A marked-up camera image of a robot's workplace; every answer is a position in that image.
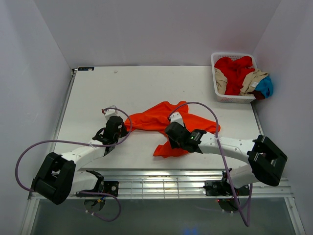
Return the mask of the orange t-shirt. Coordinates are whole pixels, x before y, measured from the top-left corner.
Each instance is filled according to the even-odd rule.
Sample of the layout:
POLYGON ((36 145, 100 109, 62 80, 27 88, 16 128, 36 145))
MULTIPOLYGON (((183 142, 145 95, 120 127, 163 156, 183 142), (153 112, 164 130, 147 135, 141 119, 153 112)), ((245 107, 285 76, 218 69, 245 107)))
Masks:
POLYGON ((215 134, 216 131, 221 130, 221 127, 216 127, 214 121, 189 113, 189 107, 185 103, 180 101, 178 104, 171 104, 163 101, 142 113, 130 115, 131 119, 125 121, 125 126, 128 131, 158 131, 165 135, 165 129, 170 124, 168 117, 175 108, 178 108, 189 132, 200 129, 215 134))

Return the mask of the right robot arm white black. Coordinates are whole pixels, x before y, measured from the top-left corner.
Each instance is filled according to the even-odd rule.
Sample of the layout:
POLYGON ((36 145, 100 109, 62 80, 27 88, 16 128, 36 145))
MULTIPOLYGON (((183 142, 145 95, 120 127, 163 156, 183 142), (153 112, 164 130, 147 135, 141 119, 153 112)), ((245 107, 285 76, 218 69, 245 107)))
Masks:
POLYGON ((268 137, 259 135, 254 140, 220 137, 204 130, 188 131, 185 126, 173 122, 166 129, 171 148, 180 148, 189 153, 218 154, 245 163, 239 168, 229 168, 220 181, 205 184, 207 195, 230 196, 239 190, 248 195, 249 184, 261 182, 276 187, 279 185, 286 162, 286 154, 268 137))

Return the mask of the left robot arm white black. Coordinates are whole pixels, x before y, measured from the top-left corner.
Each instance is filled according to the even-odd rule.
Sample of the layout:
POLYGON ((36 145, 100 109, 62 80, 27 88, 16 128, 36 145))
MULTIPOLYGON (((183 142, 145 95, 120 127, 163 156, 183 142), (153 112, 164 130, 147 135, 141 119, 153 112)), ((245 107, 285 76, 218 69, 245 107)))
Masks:
POLYGON ((109 154, 127 133, 121 117, 107 118, 106 126, 98 130, 88 145, 63 154, 49 153, 32 180, 31 189, 56 205, 70 194, 80 194, 81 191, 100 195, 104 189, 103 176, 96 171, 79 170, 109 154))

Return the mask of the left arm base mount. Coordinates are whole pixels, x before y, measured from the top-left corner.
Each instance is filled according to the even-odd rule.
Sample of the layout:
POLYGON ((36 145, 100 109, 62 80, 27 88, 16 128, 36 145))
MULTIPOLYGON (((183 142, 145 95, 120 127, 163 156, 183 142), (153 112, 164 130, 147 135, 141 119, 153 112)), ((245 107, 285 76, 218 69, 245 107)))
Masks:
POLYGON ((90 192, 90 194, 86 193, 81 193, 77 192, 75 195, 78 197, 83 197, 83 196, 100 196, 102 197, 102 194, 98 193, 106 193, 106 194, 111 194, 115 197, 118 196, 118 191, 119 191, 119 182, 118 181, 104 181, 99 185, 99 189, 91 189, 91 190, 86 190, 86 192, 90 192))

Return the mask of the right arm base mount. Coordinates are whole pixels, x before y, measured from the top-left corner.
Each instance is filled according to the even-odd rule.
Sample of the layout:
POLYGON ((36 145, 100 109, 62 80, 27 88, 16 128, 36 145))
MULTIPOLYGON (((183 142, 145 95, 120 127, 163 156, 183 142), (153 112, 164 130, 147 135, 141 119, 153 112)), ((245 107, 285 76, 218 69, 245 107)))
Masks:
MULTIPOLYGON (((204 182, 206 196, 233 196, 230 184, 227 182, 228 176, 225 171, 222 172, 222 178, 219 181, 207 180, 204 182)), ((244 185, 241 188, 234 188, 237 196, 248 196, 249 186, 244 185)))

